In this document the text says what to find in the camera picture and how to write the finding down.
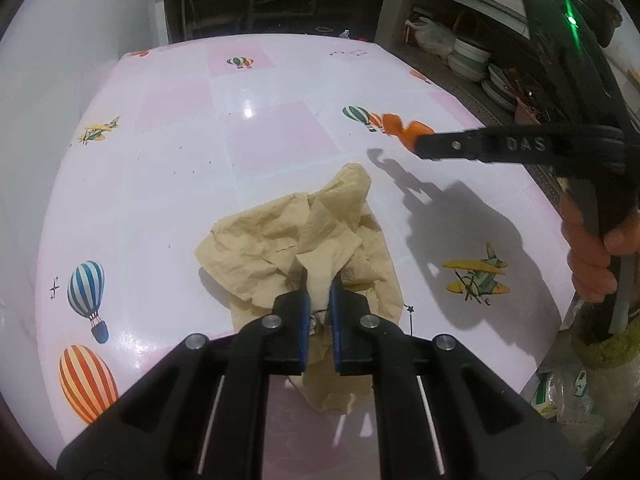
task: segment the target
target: green fuzzy fabric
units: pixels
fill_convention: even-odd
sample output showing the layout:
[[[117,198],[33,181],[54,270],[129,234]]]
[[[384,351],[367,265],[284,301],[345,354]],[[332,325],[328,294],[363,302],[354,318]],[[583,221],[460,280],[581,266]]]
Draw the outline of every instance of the green fuzzy fabric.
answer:
[[[622,334],[601,343],[587,344],[574,332],[571,345],[583,364],[591,370],[618,368],[640,353],[640,316]]]

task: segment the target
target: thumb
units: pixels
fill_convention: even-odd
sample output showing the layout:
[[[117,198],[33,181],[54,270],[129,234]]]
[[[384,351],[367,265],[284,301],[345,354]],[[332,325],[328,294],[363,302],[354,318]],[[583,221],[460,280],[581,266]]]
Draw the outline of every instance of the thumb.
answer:
[[[640,248],[640,211],[631,211],[622,223],[604,237],[604,245],[614,256],[632,254]]]

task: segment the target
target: star print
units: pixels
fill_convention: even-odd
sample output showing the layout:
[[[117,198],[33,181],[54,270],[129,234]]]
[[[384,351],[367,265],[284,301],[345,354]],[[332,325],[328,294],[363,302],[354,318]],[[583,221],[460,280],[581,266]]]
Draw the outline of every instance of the star print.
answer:
[[[58,290],[60,287],[57,285],[58,283],[58,277],[56,276],[56,279],[53,280],[53,286],[49,289],[51,291],[51,299],[55,300],[56,299],[56,290]]]

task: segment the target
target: stack of plates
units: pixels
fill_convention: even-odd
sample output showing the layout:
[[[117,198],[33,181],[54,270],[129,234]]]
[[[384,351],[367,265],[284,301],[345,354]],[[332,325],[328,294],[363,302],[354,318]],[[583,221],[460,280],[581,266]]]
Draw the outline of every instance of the stack of plates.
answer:
[[[462,79],[468,81],[482,81],[486,75],[486,66],[491,53],[483,50],[481,45],[471,40],[456,38],[453,52],[449,54],[447,62],[450,69]]]
[[[502,69],[494,64],[489,65],[489,76],[491,79],[482,81],[484,93],[503,110],[508,112],[516,111],[518,102],[516,97],[507,90],[510,85]]]

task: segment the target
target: green striped hot air balloon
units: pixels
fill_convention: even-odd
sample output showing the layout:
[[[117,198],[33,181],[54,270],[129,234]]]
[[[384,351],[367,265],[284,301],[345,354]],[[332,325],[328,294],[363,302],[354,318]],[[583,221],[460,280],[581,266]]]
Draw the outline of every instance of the green striped hot air balloon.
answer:
[[[236,68],[242,68],[244,57],[230,57],[226,62],[229,63],[229,65],[235,65]]]
[[[342,113],[345,114],[348,118],[364,124],[370,132],[376,131],[376,129],[370,122],[369,112],[367,112],[364,108],[361,108],[359,106],[345,106],[342,109]]]

